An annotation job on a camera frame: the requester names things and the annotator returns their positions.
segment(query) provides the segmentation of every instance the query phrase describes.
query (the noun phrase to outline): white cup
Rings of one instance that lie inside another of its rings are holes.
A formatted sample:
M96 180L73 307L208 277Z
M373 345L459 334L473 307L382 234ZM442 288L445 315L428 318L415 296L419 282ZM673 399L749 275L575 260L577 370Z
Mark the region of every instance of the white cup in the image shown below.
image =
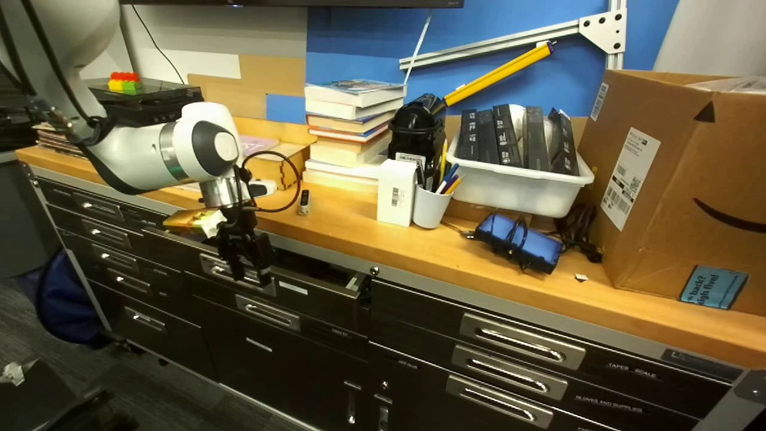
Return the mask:
M434 229L441 224L441 217L445 215L448 206L449 194L434 194L430 188L417 187L412 222Z

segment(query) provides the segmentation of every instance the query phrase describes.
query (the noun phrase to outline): metal bracket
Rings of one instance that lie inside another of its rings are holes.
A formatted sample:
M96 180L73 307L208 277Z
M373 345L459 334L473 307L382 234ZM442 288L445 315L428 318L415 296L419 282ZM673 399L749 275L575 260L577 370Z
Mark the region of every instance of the metal bracket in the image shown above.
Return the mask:
M403 57L399 69L428 66L452 61L461 57L477 57L486 52L509 50L520 45L547 42L567 35L583 35L605 52L608 69L622 69L622 52L626 38L626 0L611 0L608 11L587 15L573 22L559 22L540 29L528 29L500 38L486 38L479 42L454 45L448 50L422 52L415 60Z
M738 397L766 405L766 370L749 370L734 388Z

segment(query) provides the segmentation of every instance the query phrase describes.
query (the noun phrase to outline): floor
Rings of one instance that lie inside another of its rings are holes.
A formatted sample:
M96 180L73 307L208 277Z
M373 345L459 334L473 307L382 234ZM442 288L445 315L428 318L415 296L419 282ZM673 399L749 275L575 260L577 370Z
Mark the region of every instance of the floor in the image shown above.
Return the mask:
M52 378L77 397L97 388L111 391L114 394L113 409L136 419L142 431L306 429L289 417L245 399L210 380L186 374L185 368L160 364L151 354L136 354L124 348L105 348L96 351L66 345L39 325L32 302L11 281L0 281L0 370L6 362L27 358L46 364L41 368L50 368Z

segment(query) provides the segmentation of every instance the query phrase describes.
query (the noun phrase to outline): yellow tool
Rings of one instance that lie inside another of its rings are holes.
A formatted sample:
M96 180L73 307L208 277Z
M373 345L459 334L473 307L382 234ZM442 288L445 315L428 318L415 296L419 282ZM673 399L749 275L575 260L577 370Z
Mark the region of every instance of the yellow tool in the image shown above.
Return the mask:
M509 60L509 61L504 61L504 64L477 77L473 82L458 85L452 94L445 96L445 102L448 106L458 106L465 99L468 99L468 96L473 96L473 94L479 94L479 90L507 79L509 75L521 71L521 69L537 64L538 60L550 57L550 52L552 52L550 45L552 42L540 42L540 45L521 52L520 57L514 57L514 60Z

